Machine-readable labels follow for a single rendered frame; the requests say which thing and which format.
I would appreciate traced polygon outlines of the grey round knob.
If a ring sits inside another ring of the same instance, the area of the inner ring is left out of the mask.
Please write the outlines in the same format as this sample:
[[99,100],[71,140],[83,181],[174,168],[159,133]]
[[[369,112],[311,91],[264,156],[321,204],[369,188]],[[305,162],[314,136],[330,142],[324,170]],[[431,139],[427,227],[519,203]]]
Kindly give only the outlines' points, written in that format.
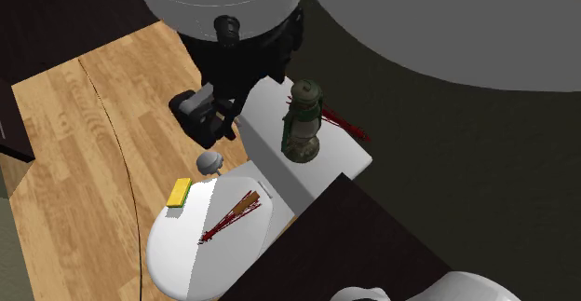
[[218,174],[221,176],[223,155],[214,151],[206,151],[197,158],[196,167],[202,175]]

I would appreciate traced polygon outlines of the yellow green sponge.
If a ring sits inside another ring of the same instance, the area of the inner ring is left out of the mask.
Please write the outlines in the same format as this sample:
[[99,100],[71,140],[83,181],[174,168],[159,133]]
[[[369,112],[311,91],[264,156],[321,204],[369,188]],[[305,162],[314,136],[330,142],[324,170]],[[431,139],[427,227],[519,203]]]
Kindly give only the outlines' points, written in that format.
[[191,178],[177,179],[169,194],[166,206],[168,208],[181,208],[187,198],[191,185]]

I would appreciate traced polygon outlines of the red stick bundle brown band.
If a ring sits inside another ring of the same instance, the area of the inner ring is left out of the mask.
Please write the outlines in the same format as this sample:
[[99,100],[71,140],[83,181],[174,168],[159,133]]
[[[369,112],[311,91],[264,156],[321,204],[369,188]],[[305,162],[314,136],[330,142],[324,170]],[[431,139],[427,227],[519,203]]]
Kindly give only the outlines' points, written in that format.
[[260,195],[257,191],[249,191],[232,209],[228,212],[212,229],[205,231],[198,245],[202,245],[210,240],[220,231],[238,221],[240,218],[253,212],[261,206]]

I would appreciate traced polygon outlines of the green oil lantern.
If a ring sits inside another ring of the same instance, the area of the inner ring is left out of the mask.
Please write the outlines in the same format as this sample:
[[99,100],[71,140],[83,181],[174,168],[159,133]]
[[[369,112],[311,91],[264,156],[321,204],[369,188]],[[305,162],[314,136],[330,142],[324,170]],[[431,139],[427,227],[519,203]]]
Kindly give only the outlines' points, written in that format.
[[283,117],[281,152],[294,163],[307,163],[319,152],[323,92],[313,80],[300,80],[290,89],[290,104]]

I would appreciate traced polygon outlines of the white toilet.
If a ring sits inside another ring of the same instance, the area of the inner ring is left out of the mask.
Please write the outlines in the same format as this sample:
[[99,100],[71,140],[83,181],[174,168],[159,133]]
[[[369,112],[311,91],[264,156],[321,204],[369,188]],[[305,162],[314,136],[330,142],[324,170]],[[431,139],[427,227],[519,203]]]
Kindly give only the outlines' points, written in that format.
[[[239,117],[240,139],[249,161],[218,177],[192,184],[181,208],[164,208],[155,219],[146,263],[155,286],[178,301],[222,296],[335,178],[353,179],[372,157],[344,130],[322,123],[320,150],[308,163],[288,160],[280,150],[282,118],[291,80],[267,77],[251,90]],[[198,245],[249,192],[261,206]]]

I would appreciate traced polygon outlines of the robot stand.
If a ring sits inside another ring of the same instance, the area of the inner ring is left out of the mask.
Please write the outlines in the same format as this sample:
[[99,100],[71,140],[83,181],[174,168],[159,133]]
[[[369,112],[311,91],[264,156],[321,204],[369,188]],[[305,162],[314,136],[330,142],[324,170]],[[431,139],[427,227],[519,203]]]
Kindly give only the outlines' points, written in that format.
[[340,174],[219,301],[330,301],[351,286],[406,301],[449,271]]

